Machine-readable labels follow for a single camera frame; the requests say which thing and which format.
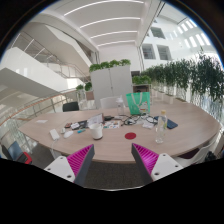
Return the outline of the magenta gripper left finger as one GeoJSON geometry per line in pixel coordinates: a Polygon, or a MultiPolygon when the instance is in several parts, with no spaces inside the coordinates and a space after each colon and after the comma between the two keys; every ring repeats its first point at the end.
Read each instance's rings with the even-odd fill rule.
{"type": "Polygon", "coordinates": [[[83,186],[94,154],[94,145],[88,145],[67,157],[59,156],[45,171],[83,186]]]}

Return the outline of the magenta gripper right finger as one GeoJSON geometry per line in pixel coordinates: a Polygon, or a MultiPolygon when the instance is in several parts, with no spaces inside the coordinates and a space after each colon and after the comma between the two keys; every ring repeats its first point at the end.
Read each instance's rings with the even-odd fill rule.
{"type": "Polygon", "coordinates": [[[167,153],[157,154],[136,143],[132,144],[131,153],[145,185],[182,169],[167,153]]]}

